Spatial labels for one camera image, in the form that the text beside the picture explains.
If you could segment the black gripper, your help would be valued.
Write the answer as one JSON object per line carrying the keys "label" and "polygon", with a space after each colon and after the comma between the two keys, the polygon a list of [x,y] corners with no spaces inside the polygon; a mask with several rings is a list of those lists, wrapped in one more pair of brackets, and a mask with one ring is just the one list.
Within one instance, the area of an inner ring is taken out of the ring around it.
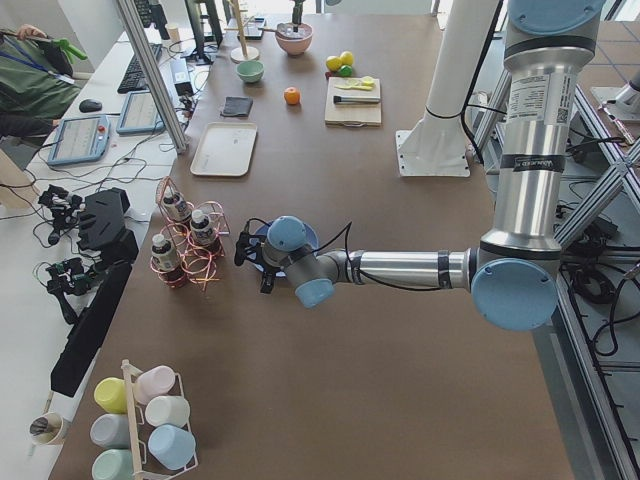
{"label": "black gripper", "polygon": [[242,230],[235,243],[234,264],[242,266],[246,261],[254,264],[262,273],[260,292],[270,294],[274,288],[275,279],[284,277],[284,271],[279,266],[270,265],[263,254],[265,235],[251,234]]}

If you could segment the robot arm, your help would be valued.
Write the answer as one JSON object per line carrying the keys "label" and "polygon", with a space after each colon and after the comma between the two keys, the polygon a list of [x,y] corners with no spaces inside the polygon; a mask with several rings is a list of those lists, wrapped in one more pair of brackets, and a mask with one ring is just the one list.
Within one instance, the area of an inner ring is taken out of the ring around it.
{"label": "robot arm", "polygon": [[511,84],[494,220],[463,252],[375,252],[313,248],[293,216],[262,235],[243,230],[234,261],[257,264],[261,289],[283,273],[300,302],[314,307],[339,282],[409,291],[468,290],[490,323],[531,330],[556,309],[561,245],[553,232],[577,77],[594,56],[599,1],[512,1],[504,65]]}
{"label": "robot arm", "polygon": [[292,8],[291,24],[293,31],[297,32],[300,25],[302,24],[302,15],[305,0],[293,0],[293,2],[294,6]]}

